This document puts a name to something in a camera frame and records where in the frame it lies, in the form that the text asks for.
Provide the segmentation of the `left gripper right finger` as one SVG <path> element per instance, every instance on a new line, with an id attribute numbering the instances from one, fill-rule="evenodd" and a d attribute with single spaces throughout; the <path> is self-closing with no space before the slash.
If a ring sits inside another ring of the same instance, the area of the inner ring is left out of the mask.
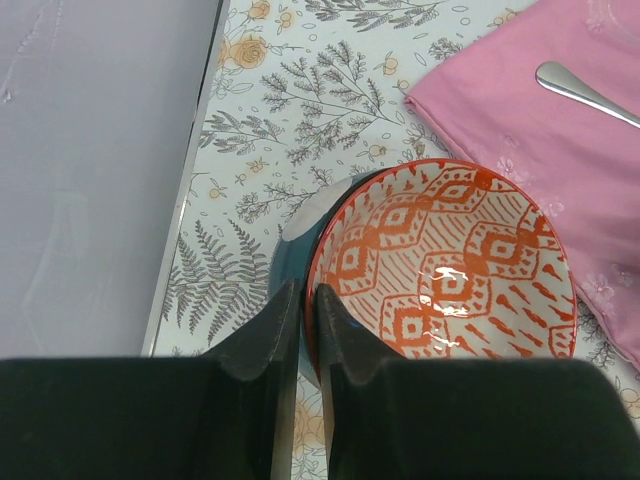
<path id="1" fill-rule="evenodd" d="M 635 479 L 639 437 L 573 359 L 409 360 L 315 294 L 332 479 Z"/>

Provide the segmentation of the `red patterned bowl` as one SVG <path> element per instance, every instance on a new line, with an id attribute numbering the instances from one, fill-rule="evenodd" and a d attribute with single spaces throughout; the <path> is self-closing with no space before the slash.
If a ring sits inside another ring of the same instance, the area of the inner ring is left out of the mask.
<path id="1" fill-rule="evenodd" d="M 570 358 L 576 294 L 563 246 L 514 183 L 426 159 L 365 180 L 310 263 L 367 330 L 410 359 Z"/>

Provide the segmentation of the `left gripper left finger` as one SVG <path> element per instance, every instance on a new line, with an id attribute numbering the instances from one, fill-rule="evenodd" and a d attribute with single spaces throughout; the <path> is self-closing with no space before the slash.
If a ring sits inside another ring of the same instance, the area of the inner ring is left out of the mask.
<path id="1" fill-rule="evenodd" d="M 287 479 L 300 288 L 193 357 L 1 364 L 5 479 Z"/>

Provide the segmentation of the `dark teal dotted bowl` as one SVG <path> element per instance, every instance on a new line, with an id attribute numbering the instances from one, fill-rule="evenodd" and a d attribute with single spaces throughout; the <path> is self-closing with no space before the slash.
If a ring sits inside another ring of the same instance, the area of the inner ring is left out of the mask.
<path id="1" fill-rule="evenodd" d="M 382 172 L 384 169 L 347 177 L 304 200 L 284 228 L 274 250 L 268 278 L 268 298 L 271 299 L 286 281 L 300 281 L 298 367 L 300 374 L 315 387 L 320 386 L 311 352 L 315 342 L 307 338 L 305 324 L 306 283 L 310 265 L 323 232 L 341 204 L 361 185 Z"/>

